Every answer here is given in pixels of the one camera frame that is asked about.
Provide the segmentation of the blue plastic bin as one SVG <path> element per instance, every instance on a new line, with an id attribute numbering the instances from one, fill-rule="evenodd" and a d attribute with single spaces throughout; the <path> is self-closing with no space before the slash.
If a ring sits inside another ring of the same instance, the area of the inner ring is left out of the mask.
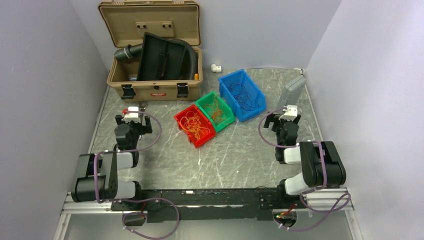
<path id="1" fill-rule="evenodd" d="M 240 122 L 250 120 L 267 108 L 266 97 L 244 69 L 218 78 L 219 95 Z"/>

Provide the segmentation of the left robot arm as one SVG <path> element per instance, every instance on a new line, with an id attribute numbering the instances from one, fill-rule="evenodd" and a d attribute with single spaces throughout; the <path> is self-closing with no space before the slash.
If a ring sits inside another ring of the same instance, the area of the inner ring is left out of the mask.
<path id="1" fill-rule="evenodd" d="M 151 118 L 144 114 L 129 113 L 116 115 L 114 129 L 115 147 L 111 153 L 81 154 L 73 179 L 71 197 L 74 202 L 106 201 L 124 199 L 131 210 L 139 209 L 144 196 L 139 193 L 135 181 L 118 180 L 118 171 L 131 169 L 138 165 L 139 153 L 135 150 L 140 136 L 153 132 Z"/>

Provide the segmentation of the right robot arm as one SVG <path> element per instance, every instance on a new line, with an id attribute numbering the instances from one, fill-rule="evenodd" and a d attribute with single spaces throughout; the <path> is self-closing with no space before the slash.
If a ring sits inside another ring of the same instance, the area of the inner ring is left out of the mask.
<path id="1" fill-rule="evenodd" d="M 332 141 L 298 141 L 300 115 L 284 116 L 268 113 L 259 129 L 268 128 L 276 135 L 276 143 L 268 142 L 275 149 L 275 159 L 282 165 L 299 165 L 301 172 L 280 182 L 275 194 L 276 203 L 289 207 L 295 196 L 321 190 L 327 187 L 339 187 L 347 179 L 346 169 L 338 150 Z"/>

